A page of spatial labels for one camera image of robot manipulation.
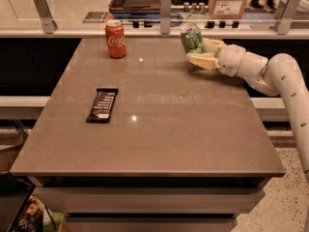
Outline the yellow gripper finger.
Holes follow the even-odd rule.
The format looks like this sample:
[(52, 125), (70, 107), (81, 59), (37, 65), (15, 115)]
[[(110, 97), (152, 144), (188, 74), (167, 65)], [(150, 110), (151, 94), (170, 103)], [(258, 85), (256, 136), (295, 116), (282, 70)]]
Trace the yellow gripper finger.
[(219, 69), (218, 59), (214, 56), (213, 53), (187, 53), (186, 60), (202, 69), (213, 71)]
[(203, 44), (206, 52), (218, 53), (226, 44), (221, 40), (203, 38)]

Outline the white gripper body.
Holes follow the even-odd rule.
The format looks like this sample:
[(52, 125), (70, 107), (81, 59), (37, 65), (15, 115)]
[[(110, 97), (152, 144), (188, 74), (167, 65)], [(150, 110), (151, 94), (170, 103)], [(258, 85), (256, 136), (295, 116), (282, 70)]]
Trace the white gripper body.
[(217, 54), (218, 71), (228, 76), (235, 76), (238, 72), (246, 49), (235, 44), (224, 45)]

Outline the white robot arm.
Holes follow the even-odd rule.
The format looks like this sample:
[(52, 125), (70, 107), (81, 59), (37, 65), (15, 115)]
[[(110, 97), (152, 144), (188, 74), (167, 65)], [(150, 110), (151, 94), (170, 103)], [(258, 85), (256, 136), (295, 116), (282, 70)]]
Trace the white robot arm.
[(296, 59), (287, 53), (267, 59), (242, 46), (207, 38), (184, 50), (186, 61), (194, 66), (240, 77), (254, 90), (282, 98), (309, 182), (309, 92)]

